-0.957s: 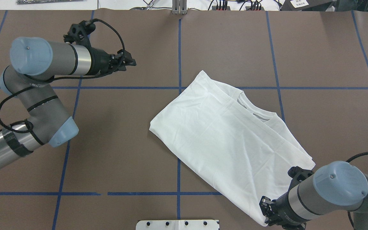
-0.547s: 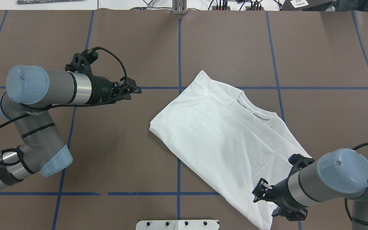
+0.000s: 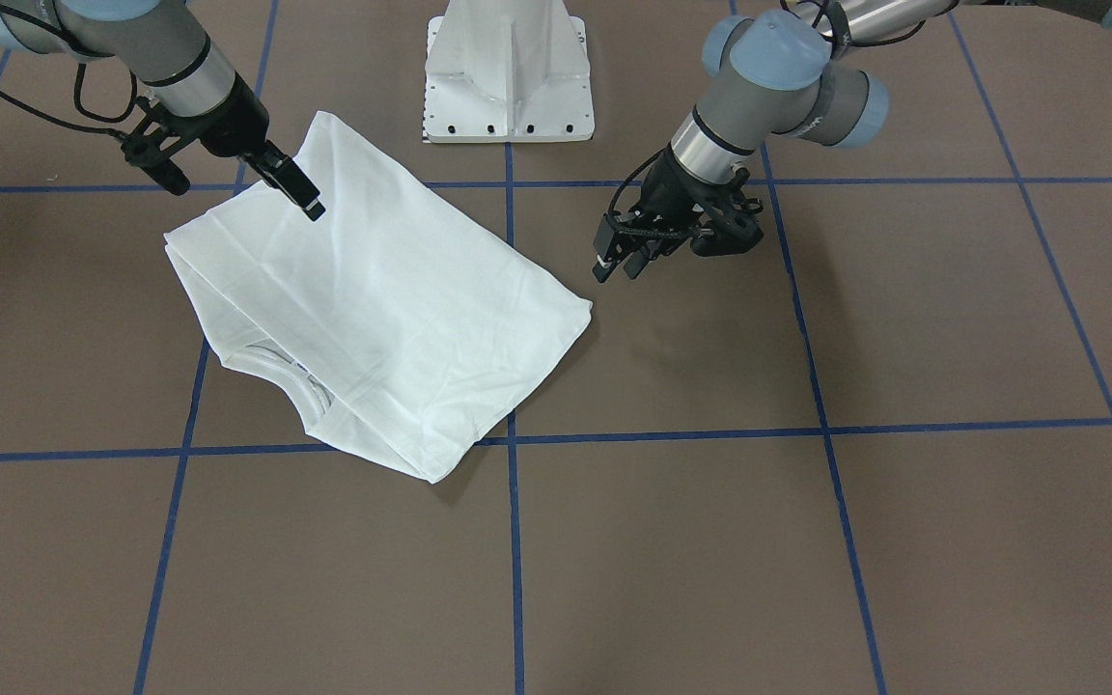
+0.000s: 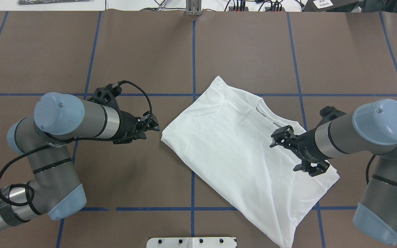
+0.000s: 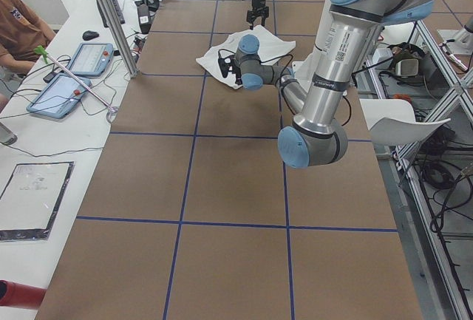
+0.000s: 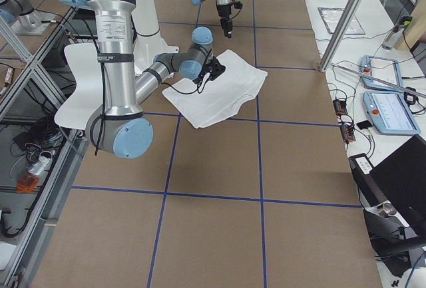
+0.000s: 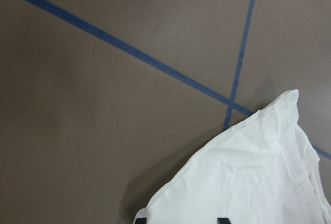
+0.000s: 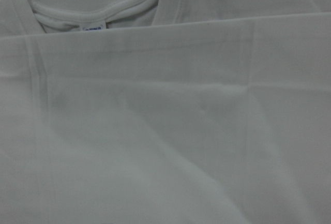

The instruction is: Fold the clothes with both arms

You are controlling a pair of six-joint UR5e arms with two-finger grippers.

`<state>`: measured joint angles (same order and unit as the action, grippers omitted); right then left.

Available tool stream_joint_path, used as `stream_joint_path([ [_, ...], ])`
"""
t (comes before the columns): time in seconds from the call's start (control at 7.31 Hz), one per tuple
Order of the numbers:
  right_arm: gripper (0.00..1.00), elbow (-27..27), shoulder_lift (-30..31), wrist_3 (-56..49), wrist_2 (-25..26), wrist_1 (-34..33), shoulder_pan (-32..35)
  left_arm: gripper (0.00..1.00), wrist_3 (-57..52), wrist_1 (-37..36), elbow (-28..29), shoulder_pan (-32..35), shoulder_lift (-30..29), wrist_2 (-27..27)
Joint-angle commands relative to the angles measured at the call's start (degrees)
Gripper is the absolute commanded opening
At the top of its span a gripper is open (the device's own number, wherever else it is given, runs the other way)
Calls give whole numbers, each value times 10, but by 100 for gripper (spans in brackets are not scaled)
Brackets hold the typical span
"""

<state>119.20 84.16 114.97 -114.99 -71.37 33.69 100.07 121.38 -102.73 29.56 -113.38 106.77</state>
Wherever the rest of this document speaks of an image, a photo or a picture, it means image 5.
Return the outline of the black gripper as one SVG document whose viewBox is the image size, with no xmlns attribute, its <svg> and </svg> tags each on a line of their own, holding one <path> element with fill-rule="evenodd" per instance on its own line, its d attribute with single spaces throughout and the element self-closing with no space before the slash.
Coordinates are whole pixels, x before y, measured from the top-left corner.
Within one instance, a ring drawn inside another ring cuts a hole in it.
<svg viewBox="0 0 473 320">
<path fill-rule="evenodd" d="M 249 29 L 254 27 L 254 21 L 261 18 L 261 25 L 264 27 L 269 16 L 269 7 L 266 0 L 251 0 L 252 8 L 247 11 L 246 21 Z"/>
<path fill-rule="evenodd" d="M 242 74 L 239 64 L 235 59 L 231 59 L 231 72 L 235 75 L 235 85 L 240 86 Z"/>
</svg>

